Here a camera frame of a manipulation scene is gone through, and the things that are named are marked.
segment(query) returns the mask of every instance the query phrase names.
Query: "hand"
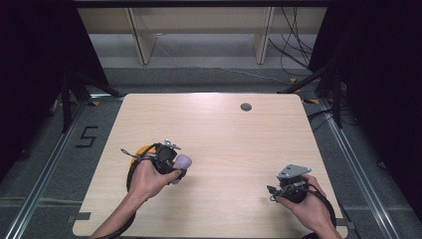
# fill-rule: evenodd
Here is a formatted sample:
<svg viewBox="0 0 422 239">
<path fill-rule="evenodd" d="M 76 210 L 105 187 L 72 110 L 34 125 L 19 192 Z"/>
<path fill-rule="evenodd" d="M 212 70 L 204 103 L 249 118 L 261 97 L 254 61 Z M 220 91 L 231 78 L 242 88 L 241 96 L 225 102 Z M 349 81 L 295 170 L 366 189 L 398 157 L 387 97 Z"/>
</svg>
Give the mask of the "hand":
<svg viewBox="0 0 422 239">
<path fill-rule="evenodd" d="M 304 174 L 303 177 L 309 184 L 315 186 L 323 196 L 326 196 L 315 177 L 307 174 Z M 310 190 L 316 191 L 316 189 L 310 186 Z M 291 210 L 299 221 L 315 232 L 319 238 L 341 238 L 331 223 L 328 210 L 316 196 L 307 193 L 307 197 L 301 203 L 294 203 L 284 197 L 277 198 L 277 201 Z"/>
<path fill-rule="evenodd" d="M 154 197 L 161 189 L 180 175 L 180 170 L 160 174 L 151 160 L 144 159 L 135 169 L 128 194 L 139 198 L 140 202 Z"/>
</svg>

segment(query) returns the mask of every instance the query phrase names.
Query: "light wood tabletop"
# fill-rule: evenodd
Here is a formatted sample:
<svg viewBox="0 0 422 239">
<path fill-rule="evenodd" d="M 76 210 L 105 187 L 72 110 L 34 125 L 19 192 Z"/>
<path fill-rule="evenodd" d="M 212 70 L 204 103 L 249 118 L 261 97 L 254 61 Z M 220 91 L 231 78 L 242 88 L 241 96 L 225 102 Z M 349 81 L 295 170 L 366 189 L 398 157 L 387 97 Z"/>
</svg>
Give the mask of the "light wood tabletop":
<svg viewBox="0 0 422 239">
<path fill-rule="evenodd" d="M 121 105 L 80 210 L 90 219 L 76 221 L 76 235 L 91 235 L 124 198 L 131 157 L 120 149 L 136 153 L 166 138 L 192 166 L 140 207 L 123 236 L 301 238 L 310 231 L 266 187 L 279 184 L 276 175 L 288 164 L 310 167 L 342 218 L 298 96 L 142 94 Z"/>
</svg>

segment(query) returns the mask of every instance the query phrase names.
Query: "table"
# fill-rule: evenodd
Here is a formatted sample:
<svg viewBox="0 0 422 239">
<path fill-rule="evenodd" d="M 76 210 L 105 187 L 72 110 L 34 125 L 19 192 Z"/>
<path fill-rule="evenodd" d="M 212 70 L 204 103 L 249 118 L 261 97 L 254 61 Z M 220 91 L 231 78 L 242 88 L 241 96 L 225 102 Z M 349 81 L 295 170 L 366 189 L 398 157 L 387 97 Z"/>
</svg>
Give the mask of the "table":
<svg viewBox="0 0 422 239">
<path fill-rule="evenodd" d="M 250 104 L 243 111 L 241 104 Z M 287 164 L 310 167 L 341 213 L 300 98 L 270 94 L 127 95 L 114 122 L 74 233 L 91 235 L 126 194 L 131 158 L 169 138 L 193 160 L 187 175 L 138 210 L 123 236 L 297 238 L 309 233 L 267 185 Z M 337 227 L 345 237 L 347 229 Z"/>
</svg>

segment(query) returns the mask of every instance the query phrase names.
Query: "floor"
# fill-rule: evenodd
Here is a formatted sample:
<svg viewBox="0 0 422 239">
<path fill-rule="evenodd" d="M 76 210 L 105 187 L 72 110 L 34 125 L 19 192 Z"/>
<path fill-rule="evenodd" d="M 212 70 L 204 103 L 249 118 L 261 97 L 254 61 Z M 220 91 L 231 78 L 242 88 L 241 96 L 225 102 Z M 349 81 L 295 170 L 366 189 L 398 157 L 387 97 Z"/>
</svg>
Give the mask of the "floor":
<svg viewBox="0 0 422 239">
<path fill-rule="evenodd" d="M 272 45 L 265 64 L 256 64 L 248 35 L 160 35 L 146 66 L 139 64 L 130 35 L 91 37 L 110 86 L 124 93 L 274 94 L 310 73 L 288 57 L 281 58 Z M 315 38 L 301 36 L 310 47 Z M 271 39 L 284 46 L 281 36 Z M 306 63 L 299 51 L 290 47 L 286 51 Z M 308 115 L 330 108 L 329 98 L 315 101 L 316 85 L 317 81 L 296 92 Z M 104 94 L 97 89 L 91 93 Z M 75 238 L 73 222 L 120 105 L 121 99 L 107 97 L 86 106 L 75 104 L 76 123 L 66 135 L 61 133 L 61 107 L 53 111 L 33 138 L 30 156 L 17 161 L 0 184 L 0 235 L 9 232 L 16 218 L 25 218 L 21 238 Z M 310 124 L 337 200 L 350 221 L 347 238 L 422 238 L 421 222 L 388 170 L 377 164 L 381 159 L 347 105 L 341 114 L 343 129 L 336 127 L 330 114 L 320 114 Z M 82 135 L 92 136 L 93 145 L 87 146 Z M 40 175 L 47 175 L 44 181 Z M 37 198 L 33 206 L 28 205 L 31 197 Z"/>
</svg>

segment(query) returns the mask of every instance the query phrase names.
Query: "gray floor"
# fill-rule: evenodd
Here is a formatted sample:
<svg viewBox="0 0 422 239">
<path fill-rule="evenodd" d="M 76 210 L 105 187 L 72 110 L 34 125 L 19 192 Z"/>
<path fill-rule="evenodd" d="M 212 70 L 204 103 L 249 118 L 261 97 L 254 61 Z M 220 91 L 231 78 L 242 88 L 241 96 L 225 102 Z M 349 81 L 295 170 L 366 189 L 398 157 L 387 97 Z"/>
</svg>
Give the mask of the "gray floor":
<svg viewBox="0 0 422 239">
<path fill-rule="evenodd" d="M 272 36 L 282 46 L 280 36 Z M 110 85 L 123 93 L 254 92 L 272 93 L 291 85 L 290 79 L 302 79 L 289 73 L 308 74 L 298 64 L 283 58 L 269 46 L 264 65 L 257 65 L 250 36 L 247 35 L 163 35 L 159 36 L 147 66 L 138 63 L 131 36 L 92 35 Z M 311 46 L 315 36 L 303 36 Z M 293 49 L 289 53 L 301 59 Z M 304 100 L 313 100 L 317 82 L 297 92 Z M 101 94 L 91 89 L 93 94 Z M 41 199 L 26 226 L 22 238 L 75 238 L 72 218 L 78 213 L 106 144 L 121 101 L 102 100 L 84 107 L 69 143 Z M 304 104 L 308 115 L 321 110 L 321 104 Z M 385 207 L 399 238 L 422 238 L 422 225 L 400 193 L 364 132 L 349 111 L 342 112 L 343 132 L 359 163 L 364 168 L 376 196 Z M 30 194 L 61 137 L 63 117 L 58 107 L 46 119 L 28 148 L 30 157 L 17 161 L 0 184 L 0 235 L 5 235 Z M 81 138 L 87 126 L 95 126 L 87 135 L 96 139 L 92 147 Z M 339 146 L 325 115 L 311 122 L 316 142 L 338 202 L 355 224 L 347 238 L 394 238 L 385 236 L 376 221 L 349 163 Z"/>
</svg>

